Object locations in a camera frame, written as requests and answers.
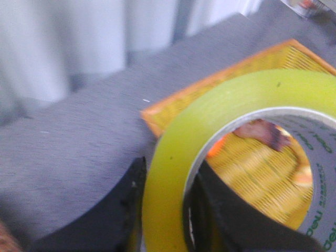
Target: orange basket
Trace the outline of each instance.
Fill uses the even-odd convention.
[[[223,81],[255,71],[279,68],[336,75],[336,69],[330,64],[292,39],[192,84],[141,111],[141,116],[159,137],[182,110]],[[234,134],[227,135],[225,144],[216,148],[216,153],[208,155],[206,160],[240,197],[292,229],[301,225],[310,206],[313,186],[301,187],[294,183],[293,175],[299,160],[292,149],[286,147],[277,152],[255,139],[241,139]]]

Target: curtain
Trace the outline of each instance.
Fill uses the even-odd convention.
[[[0,0],[0,125],[262,0]]]

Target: orange object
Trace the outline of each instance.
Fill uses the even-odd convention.
[[[217,155],[217,154],[220,152],[220,150],[221,150],[222,147],[224,146],[224,143],[225,143],[225,141],[226,141],[226,139],[227,139],[227,135],[228,135],[228,134],[226,134],[225,136],[223,136],[221,139],[219,139],[219,140],[218,140],[218,141],[211,147],[211,149],[209,150],[209,152],[208,152],[207,155],[206,155],[208,158],[211,158],[211,157]]]

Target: gray fabric surface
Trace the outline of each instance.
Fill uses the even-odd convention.
[[[219,25],[0,130],[0,218],[26,246],[74,220],[155,138],[139,111],[251,54],[296,38],[336,66],[336,28],[279,1]]]

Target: tape roll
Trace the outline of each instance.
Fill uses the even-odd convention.
[[[334,76],[290,69],[244,75],[222,83],[197,99],[170,124],[152,160],[143,199],[147,251],[188,251],[182,222],[183,199],[197,167],[212,143],[256,118],[289,128],[307,152],[313,164],[314,193],[299,230],[326,244],[326,250],[333,250],[335,107]]]

